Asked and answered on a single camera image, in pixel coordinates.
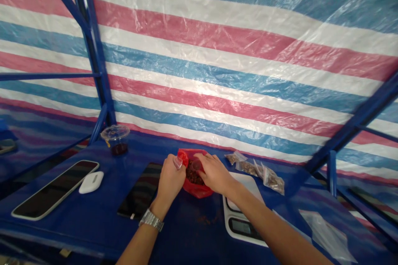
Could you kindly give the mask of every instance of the wristwatch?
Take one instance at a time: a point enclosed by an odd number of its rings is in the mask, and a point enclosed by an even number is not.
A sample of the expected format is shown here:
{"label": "wristwatch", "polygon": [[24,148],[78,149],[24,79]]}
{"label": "wristwatch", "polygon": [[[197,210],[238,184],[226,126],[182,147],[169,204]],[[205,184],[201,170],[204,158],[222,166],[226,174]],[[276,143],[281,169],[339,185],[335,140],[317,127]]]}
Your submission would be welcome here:
{"label": "wristwatch", "polygon": [[158,219],[148,208],[142,216],[142,219],[140,220],[138,226],[141,226],[142,224],[148,224],[161,232],[164,223],[160,219]]}

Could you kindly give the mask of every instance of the white scale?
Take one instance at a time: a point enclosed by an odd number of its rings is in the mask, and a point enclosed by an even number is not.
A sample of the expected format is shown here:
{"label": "white scale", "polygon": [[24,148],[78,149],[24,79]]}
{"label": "white scale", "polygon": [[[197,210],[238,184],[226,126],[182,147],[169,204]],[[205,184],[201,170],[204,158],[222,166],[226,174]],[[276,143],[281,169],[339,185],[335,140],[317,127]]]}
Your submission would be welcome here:
{"label": "white scale", "polygon": [[[233,178],[241,182],[257,199],[265,204],[253,177],[234,172],[230,172],[230,174]],[[223,196],[223,204],[225,228],[231,237],[268,247],[254,229],[253,225],[234,203]]]}

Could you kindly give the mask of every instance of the red white blue striped tarp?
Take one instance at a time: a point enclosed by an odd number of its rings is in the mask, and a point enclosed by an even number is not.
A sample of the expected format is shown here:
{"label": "red white blue striped tarp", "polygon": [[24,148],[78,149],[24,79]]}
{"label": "red white blue striped tarp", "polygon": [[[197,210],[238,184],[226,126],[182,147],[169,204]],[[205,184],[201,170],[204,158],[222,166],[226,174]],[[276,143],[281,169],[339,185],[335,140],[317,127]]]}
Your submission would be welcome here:
{"label": "red white blue striped tarp", "polygon": [[[398,0],[95,0],[119,122],[303,164],[397,70]],[[89,72],[60,0],[0,0],[1,72]],[[1,82],[2,101],[94,119],[91,79]],[[398,103],[372,127],[398,132]],[[361,133],[339,173],[398,185]]]}

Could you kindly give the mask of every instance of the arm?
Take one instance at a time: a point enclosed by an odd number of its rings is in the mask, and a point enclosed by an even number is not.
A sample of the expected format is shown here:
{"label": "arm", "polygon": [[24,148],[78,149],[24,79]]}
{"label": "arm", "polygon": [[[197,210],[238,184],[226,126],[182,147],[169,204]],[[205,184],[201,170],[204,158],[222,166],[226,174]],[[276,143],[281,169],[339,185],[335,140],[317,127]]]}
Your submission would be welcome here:
{"label": "arm", "polygon": [[[173,158],[174,155],[169,154],[163,163],[158,195],[150,206],[150,211],[161,221],[164,220],[185,180],[185,167],[181,167],[177,171],[174,167]],[[116,265],[148,264],[158,233],[158,229],[150,225],[141,225]]]}
{"label": "arm", "polygon": [[195,156],[200,159],[206,172],[199,173],[204,183],[239,207],[282,264],[332,264],[243,184],[236,181],[216,155]]}

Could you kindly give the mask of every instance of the hand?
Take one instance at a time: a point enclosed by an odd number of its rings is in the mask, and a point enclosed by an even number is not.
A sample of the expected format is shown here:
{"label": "hand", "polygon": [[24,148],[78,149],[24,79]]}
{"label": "hand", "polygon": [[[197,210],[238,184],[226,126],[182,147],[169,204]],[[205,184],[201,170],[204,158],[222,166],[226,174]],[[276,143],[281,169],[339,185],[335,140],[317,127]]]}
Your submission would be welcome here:
{"label": "hand", "polygon": [[176,170],[174,166],[174,155],[169,154],[163,163],[162,173],[160,173],[157,202],[167,206],[167,209],[173,203],[175,197],[180,192],[185,181],[185,167]]}
{"label": "hand", "polygon": [[206,172],[198,171],[204,184],[216,193],[227,197],[229,190],[233,189],[239,182],[231,176],[217,155],[206,154],[204,156],[202,153],[196,153],[195,157],[202,162],[203,169]]}

